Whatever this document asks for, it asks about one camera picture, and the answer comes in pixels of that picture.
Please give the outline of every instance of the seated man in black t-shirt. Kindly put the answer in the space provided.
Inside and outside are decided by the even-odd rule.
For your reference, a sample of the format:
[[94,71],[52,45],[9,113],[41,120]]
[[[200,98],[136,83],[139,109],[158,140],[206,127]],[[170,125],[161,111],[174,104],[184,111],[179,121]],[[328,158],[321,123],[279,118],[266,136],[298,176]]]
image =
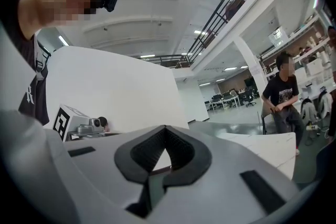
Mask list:
[[271,79],[261,98],[266,102],[274,117],[278,133],[287,133],[288,124],[295,127],[296,155],[305,130],[299,112],[292,106],[298,100],[299,90],[294,72],[293,59],[287,52],[282,52],[276,59],[279,72]]
[[46,106],[47,66],[35,33],[42,28],[78,20],[80,14],[93,14],[102,0],[4,0],[1,20],[13,44],[36,76],[27,89],[19,111],[42,125],[49,122]]

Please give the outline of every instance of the black t-shirt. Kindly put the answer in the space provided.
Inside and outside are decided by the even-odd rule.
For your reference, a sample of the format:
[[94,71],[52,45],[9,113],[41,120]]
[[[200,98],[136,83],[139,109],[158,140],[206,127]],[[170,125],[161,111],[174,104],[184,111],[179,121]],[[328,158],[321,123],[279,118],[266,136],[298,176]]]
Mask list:
[[[34,36],[27,40],[18,23],[17,5],[19,0],[6,1],[5,11],[2,12],[2,21],[10,39],[18,49],[22,57],[27,61],[30,67],[36,71],[35,52],[34,52]],[[46,76],[47,67],[44,68],[42,74],[44,80],[37,80],[35,76],[28,87],[19,111],[22,114],[36,118],[42,125],[49,122],[46,102]]]
[[293,75],[292,77],[288,77],[287,81],[283,81],[279,77],[279,73],[277,73],[275,78],[268,82],[262,94],[267,99],[271,96],[271,102],[273,105],[284,103],[293,96],[299,95],[296,77]]

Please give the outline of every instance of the white print on t-shirt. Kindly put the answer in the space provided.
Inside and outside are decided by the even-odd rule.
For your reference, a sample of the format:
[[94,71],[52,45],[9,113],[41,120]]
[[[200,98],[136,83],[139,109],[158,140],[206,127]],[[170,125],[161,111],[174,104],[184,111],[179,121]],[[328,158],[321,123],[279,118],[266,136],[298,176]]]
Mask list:
[[28,87],[28,91],[27,91],[27,102],[28,103],[32,103],[32,104],[34,104],[34,100],[33,100],[33,95],[32,95],[32,91],[31,91],[32,89],[31,89],[31,86],[29,86]]
[[292,97],[292,92],[292,88],[279,91],[279,104],[288,101]]

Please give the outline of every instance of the marble tabletop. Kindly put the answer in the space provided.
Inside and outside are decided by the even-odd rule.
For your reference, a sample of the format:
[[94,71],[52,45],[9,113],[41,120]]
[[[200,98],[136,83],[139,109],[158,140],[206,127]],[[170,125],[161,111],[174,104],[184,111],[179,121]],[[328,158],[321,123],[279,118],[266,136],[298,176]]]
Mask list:
[[295,133],[246,135],[223,133],[217,137],[240,144],[278,168],[289,179],[295,165]]

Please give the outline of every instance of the pants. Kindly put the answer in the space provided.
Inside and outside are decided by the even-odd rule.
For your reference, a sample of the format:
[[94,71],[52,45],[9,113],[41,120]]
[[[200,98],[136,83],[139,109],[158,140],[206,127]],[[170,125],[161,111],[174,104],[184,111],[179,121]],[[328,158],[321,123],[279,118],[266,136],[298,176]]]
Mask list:
[[286,106],[280,112],[273,113],[275,126],[279,134],[288,133],[288,126],[294,126],[294,132],[296,137],[296,147],[299,146],[300,141],[305,131],[305,125],[303,124],[301,115],[294,108],[294,106]]

